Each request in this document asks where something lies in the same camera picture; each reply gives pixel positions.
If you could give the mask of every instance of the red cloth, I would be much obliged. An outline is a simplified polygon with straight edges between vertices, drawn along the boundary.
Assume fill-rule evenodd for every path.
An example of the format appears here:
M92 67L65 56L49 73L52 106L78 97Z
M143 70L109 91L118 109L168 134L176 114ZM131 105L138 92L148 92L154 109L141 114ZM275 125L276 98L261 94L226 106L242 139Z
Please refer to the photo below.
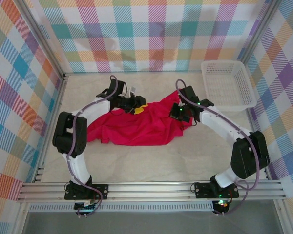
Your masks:
M137 115L122 114L123 110L105 114L88 126L87 142L100 139L101 143L112 141L116 145L166 145L192 125L192 119L186 123L169 117L173 103L179 103L177 91L148 104Z

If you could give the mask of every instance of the marble-pattern floor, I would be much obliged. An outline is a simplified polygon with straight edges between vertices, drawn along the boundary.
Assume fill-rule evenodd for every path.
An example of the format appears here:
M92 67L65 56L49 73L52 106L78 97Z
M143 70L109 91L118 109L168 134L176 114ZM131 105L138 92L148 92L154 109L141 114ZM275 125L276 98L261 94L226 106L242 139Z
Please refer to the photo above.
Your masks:
M175 81L192 85L200 99L206 98L202 74L198 72L114 73L117 79L136 88L147 102L160 101L175 90ZM61 111L72 112L91 102L109 87L110 74L70 76ZM250 129L246 112L224 113ZM100 141L85 150L87 168L96 182L145 182L209 180L229 166L232 149L212 129L198 123L165 146L119 146ZM68 182L70 174L56 148L48 148L42 182ZM263 171L261 179L266 179Z

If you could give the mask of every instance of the plaid wall panel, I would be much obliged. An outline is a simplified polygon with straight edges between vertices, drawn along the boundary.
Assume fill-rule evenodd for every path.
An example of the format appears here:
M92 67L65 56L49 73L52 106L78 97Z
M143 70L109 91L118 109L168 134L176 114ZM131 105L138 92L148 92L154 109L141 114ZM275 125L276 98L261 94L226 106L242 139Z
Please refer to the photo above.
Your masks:
M240 58L271 0L27 0L66 72L201 70Z
M33 175L59 84L12 0L0 0L0 234Z
M271 172L293 215L293 0L283 0L248 63L258 103L251 110L266 136Z

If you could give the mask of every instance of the white plastic basket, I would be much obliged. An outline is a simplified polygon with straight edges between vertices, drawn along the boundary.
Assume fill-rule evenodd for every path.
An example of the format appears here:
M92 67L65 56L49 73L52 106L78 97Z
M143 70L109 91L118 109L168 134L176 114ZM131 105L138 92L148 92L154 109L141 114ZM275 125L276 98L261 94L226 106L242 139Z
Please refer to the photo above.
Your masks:
M243 111L256 105L255 94L240 61L202 62L204 87L208 100L220 111Z

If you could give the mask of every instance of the enclosure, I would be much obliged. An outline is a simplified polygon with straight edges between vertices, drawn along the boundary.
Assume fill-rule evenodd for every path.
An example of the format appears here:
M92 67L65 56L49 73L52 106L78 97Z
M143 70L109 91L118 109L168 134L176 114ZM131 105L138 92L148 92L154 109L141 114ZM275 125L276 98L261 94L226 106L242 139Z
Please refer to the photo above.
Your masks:
M78 219L52 145L59 114L92 102L110 75L148 105L175 92L177 79L203 100L209 60L243 62L254 91L254 107L222 111L267 143L270 164L245 204L216 216L215 199L191 192L232 154L198 122L163 145L89 142L87 169L108 198ZM203 233L293 233L293 0L0 0L0 234L196 233L197 224Z

